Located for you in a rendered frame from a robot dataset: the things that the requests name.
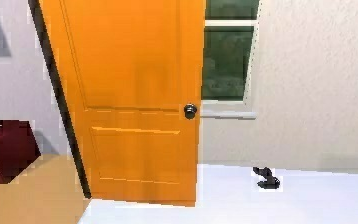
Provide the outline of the orange room door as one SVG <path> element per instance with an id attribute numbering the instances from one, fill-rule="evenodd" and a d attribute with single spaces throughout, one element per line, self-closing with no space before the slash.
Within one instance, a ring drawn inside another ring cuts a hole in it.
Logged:
<path id="1" fill-rule="evenodd" d="M 194 206 L 205 0 L 39 1 L 92 198 Z"/>

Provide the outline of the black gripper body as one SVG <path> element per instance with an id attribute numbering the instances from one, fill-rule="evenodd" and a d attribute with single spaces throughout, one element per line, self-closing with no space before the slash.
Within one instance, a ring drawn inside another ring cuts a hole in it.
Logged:
<path id="1" fill-rule="evenodd" d="M 259 181 L 257 185 L 263 189 L 278 189 L 280 187 L 280 180 L 272 174 L 268 167 L 259 168 L 254 167 L 253 172 L 256 175 L 262 176 L 264 181 Z"/>

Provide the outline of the dark red chest of drawers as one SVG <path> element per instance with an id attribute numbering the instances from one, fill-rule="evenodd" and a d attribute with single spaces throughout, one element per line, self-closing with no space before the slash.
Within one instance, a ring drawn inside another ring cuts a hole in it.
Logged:
<path id="1" fill-rule="evenodd" d="M 0 184 L 10 183 L 40 155 L 28 121 L 1 121 Z"/>

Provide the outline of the black round door knob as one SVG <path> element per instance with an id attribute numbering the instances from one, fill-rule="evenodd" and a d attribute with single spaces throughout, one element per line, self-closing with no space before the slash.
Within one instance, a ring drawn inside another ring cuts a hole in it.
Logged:
<path id="1" fill-rule="evenodd" d="M 194 104 L 187 104 L 184 107 L 184 115 L 188 120 L 194 119 L 197 113 L 197 107 Z"/>

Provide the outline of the white framed window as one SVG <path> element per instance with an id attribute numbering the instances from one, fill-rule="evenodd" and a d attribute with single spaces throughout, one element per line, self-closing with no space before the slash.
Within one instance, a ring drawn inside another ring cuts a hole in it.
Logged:
<path id="1" fill-rule="evenodd" d="M 260 0 L 206 0 L 204 118 L 254 119 L 251 76 L 258 51 Z"/>

